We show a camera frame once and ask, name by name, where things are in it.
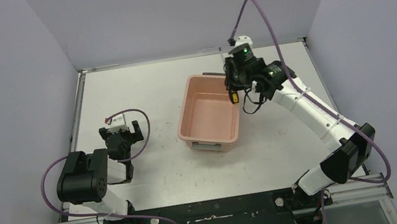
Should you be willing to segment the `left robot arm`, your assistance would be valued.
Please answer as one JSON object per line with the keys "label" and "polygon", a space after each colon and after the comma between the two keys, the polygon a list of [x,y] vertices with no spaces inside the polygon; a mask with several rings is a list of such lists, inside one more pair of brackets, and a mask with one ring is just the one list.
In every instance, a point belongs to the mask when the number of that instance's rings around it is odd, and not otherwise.
{"label": "left robot arm", "polygon": [[104,213],[103,224],[142,224],[134,206],[115,194],[109,185],[130,183],[134,166],[130,160],[132,145],[144,140],[137,120],[100,128],[105,148],[92,153],[74,151],[68,154],[57,183],[62,202],[83,205]]}

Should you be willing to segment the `black yellow screwdriver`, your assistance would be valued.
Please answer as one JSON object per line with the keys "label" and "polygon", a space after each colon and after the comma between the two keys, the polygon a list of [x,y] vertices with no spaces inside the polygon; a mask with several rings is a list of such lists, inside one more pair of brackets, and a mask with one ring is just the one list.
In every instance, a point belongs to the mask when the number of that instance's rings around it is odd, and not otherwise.
{"label": "black yellow screwdriver", "polygon": [[228,72],[227,72],[228,68],[227,68],[227,64],[226,64],[226,58],[224,56],[224,53],[223,53],[223,50],[221,47],[219,47],[219,53],[221,56],[221,60],[223,62],[223,68],[224,68],[224,73],[225,73],[224,84],[226,86],[226,89],[227,89],[227,92],[229,95],[229,99],[233,105],[237,105],[239,102],[238,94],[236,93],[236,91],[232,90],[232,88],[231,88],[231,83],[230,83],[230,80],[228,77]]}

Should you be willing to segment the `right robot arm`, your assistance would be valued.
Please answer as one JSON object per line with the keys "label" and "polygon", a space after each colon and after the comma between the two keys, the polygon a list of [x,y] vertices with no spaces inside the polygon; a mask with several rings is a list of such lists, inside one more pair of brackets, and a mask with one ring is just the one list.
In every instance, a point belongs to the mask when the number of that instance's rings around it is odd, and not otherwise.
{"label": "right robot arm", "polygon": [[225,85],[232,103],[239,91],[257,93],[261,107],[272,101],[296,116],[320,138],[329,155],[306,171],[293,185],[295,203],[309,208],[318,194],[332,184],[346,183],[371,154],[375,129],[359,125],[333,110],[311,92],[295,72],[281,61],[265,63],[257,58],[251,45],[235,46],[224,60]]}

